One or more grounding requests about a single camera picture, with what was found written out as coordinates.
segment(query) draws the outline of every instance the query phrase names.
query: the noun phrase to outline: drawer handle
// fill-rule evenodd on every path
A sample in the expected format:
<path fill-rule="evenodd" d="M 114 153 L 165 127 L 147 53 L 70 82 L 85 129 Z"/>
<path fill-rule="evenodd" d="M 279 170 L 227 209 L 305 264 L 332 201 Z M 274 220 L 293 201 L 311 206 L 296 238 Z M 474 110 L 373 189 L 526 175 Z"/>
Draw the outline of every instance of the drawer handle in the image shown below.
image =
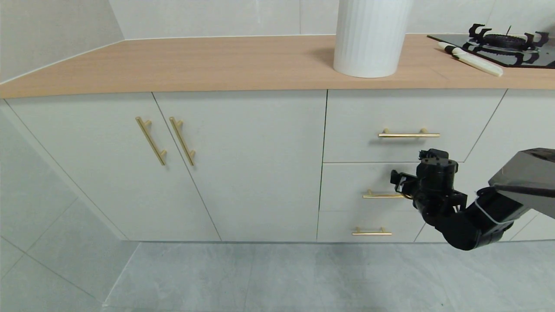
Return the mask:
<path fill-rule="evenodd" d="M 175 135 L 177 135 L 177 139 L 181 143 L 181 147 L 185 151 L 185 155 L 187 156 L 187 159 L 189 160 L 189 163 L 191 164 L 191 166 L 194 166 L 195 165 L 195 151 L 194 150 L 189 151 L 189 148 L 187 147 L 187 144 L 185 143 L 185 140 L 183 139 L 183 136 L 181 135 L 181 132 L 179 131 L 179 128 L 183 125 L 183 120 L 176 121 L 175 118 L 170 117 L 170 122 L 171 122 L 172 127 L 174 128 Z"/>
<path fill-rule="evenodd" d="M 150 143 L 150 147 L 152 147 L 154 154 L 156 154 L 156 156 L 158 157 L 160 164 L 162 164 L 162 166 L 165 166 L 166 161 L 164 160 L 164 156 L 166 155 L 166 150 L 162 150 L 161 152 L 158 151 L 156 143 L 154 143 L 154 140 L 152 140 L 152 137 L 150 136 L 150 131 L 148 131 L 147 129 L 152 124 L 152 122 L 150 120 L 144 122 L 141 117 L 136 117 L 135 120 L 137 120 L 140 129 L 143 131 L 143 134 L 147 138 L 148 143 Z"/>
<path fill-rule="evenodd" d="M 419 133 L 390 133 L 385 128 L 382 133 L 378 134 L 378 138 L 439 138 L 440 133 L 429 133 L 426 128 L 420 129 Z"/>
<path fill-rule="evenodd" d="M 380 228 L 379 232 L 361 232 L 359 227 L 355 228 L 355 231 L 352 232 L 353 236 L 357 236 L 357 235 L 365 235 L 365 236 L 388 236 L 388 235 L 393 235 L 393 233 L 391 232 L 386 232 L 385 229 L 383 227 Z"/>
<path fill-rule="evenodd" d="M 368 190 L 368 193 L 364 194 L 362 198 L 404 198 L 402 194 L 373 194 L 372 190 Z"/>

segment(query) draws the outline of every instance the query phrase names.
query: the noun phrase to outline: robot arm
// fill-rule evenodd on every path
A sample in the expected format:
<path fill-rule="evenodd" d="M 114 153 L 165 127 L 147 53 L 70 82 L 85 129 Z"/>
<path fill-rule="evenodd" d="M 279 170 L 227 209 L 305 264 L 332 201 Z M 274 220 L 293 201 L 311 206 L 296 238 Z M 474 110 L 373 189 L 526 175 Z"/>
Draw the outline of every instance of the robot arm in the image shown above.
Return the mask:
<path fill-rule="evenodd" d="M 418 158 L 416 175 L 393 170 L 391 183 L 455 248 L 471 250 L 499 241 L 531 208 L 555 219 L 555 149 L 518 152 L 468 207 L 467 195 L 453 189 L 458 164 L 447 152 L 422 150 Z"/>

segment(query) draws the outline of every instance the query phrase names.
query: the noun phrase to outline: ribbed white vase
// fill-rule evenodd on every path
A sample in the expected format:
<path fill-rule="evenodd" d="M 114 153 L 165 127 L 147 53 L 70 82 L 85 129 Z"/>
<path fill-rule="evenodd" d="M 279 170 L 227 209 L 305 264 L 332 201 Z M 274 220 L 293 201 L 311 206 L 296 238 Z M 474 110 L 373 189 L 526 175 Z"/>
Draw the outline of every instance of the ribbed white vase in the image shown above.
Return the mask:
<path fill-rule="evenodd" d="M 413 0 L 340 0 L 334 68 L 354 77 L 397 71 Z"/>

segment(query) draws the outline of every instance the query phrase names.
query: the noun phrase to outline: black glass stovetop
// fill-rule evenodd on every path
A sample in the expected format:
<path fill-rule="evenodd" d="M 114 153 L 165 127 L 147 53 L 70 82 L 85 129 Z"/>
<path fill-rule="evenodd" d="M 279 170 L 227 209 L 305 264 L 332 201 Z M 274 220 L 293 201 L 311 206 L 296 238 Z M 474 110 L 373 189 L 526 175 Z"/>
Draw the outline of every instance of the black glass stovetop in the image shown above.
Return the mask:
<path fill-rule="evenodd" d="M 428 37 L 453 44 L 466 52 L 504 67 L 555 68 L 555 47 L 549 45 L 555 44 L 555 39 L 552 42 L 546 42 L 541 47 L 519 51 L 518 49 L 480 44 L 466 34 L 431 34 Z"/>

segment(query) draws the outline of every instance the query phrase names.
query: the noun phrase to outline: kitchen cabinet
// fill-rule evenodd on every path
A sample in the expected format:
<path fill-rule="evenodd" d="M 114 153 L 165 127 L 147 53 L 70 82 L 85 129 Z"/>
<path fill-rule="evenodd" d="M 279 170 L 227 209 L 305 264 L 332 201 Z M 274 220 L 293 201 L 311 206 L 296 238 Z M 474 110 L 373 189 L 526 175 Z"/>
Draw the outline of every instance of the kitchen cabinet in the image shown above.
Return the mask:
<path fill-rule="evenodd" d="M 324 162 L 417 162 L 418 151 L 430 148 L 449 151 L 451 159 L 462 162 L 504 92 L 330 90 Z M 386 137 L 379 138 L 380 133 Z"/>
<path fill-rule="evenodd" d="M 326 90 L 154 95 L 223 241 L 316 240 Z"/>
<path fill-rule="evenodd" d="M 326 90 L 7 102 L 130 240 L 430 242 L 444 239 L 409 200 L 383 198 L 391 170 L 414 173 L 420 149 L 444 149 L 459 161 L 455 188 L 470 204 L 517 151 L 553 147 L 553 98 L 548 90 L 330 90 L 327 110 Z M 440 137 L 378 138 L 383 128 Z M 555 239 L 553 228 L 530 210 L 503 240 Z M 392 235 L 352 235 L 382 229 Z"/>
<path fill-rule="evenodd" d="M 220 240 L 151 93 L 10 99 L 9 105 L 130 240 Z M 146 128 L 165 165 L 150 146 Z"/>

